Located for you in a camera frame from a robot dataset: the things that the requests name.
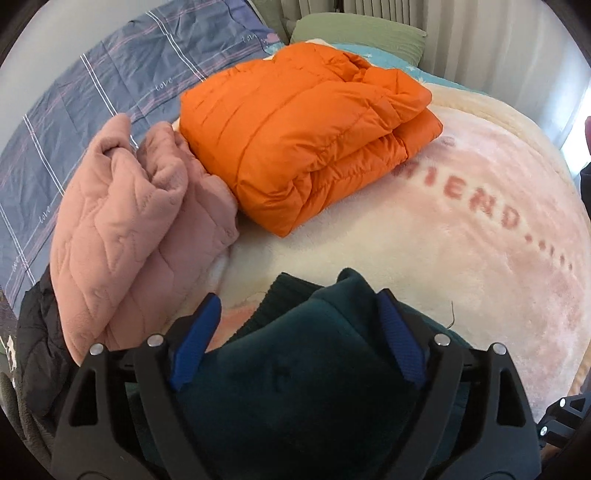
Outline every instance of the silver screw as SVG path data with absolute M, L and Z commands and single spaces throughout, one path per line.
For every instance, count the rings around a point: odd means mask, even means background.
M 105 350 L 105 346 L 102 343 L 95 343 L 90 347 L 90 354 L 92 356 L 100 355 Z
M 452 340 L 445 333 L 438 333 L 434 340 L 439 346 L 448 346 L 452 342 Z
M 157 333 L 156 335 L 151 335 L 148 338 L 148 346 L 155 347 L 160 346 L 164 343 L 164 337 Z
M 494 343 L 492 346 L 492 351 L 497 355 L 505 355 L 507 353 L 507 347 L 502 343 Z

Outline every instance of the black puffer jacket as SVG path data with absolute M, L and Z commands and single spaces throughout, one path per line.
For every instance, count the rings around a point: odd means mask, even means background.
M 61 331 L 49 267 L 21 304 L 17 326 L 17 369 L 27 407 L 55 433 L 78 369 Z

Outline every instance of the folded orange jacket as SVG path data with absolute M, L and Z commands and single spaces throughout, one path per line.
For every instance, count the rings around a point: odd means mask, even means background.
M 298 43 L 185 92 L 180 132 L 248 216 L 286 236 L 436 139 L 430 102 L 400 70 Z

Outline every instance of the ribbed hem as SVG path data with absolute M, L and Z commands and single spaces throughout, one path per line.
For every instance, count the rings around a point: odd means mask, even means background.
M 252 317 L 228 340 L 231 343 L 286 314 L 304 303 L 311 295 L 321 289 L 320 285 L 292 277 L 287 273 L 279 275 L 265 295 L 265 298 L 252 314 Z

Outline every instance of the pink quilted garment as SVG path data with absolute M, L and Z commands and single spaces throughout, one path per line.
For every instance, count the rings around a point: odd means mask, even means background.
M 66 189 L 51 279 L 66 345 L 138 346 L 161 330 L 213 260 L 238 238 L 236 200 L 162 122 L 137 154 L 126 115 L 95 136 Z

